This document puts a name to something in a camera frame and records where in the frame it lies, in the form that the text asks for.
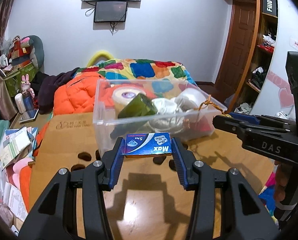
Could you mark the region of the right hand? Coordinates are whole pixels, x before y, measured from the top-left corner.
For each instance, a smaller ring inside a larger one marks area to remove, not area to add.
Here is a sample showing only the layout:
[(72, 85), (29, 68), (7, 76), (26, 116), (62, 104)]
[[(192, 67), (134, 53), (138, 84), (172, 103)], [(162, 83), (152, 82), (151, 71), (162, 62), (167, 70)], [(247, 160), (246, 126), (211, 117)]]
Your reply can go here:
[(285, 198), (285, 188), (289, 181), (292, 167), (279, 161), (275, 161), (274, 164), (277, 166), (275, 175), (276, 185), (274, 200), (276, 202), (281, 202)]

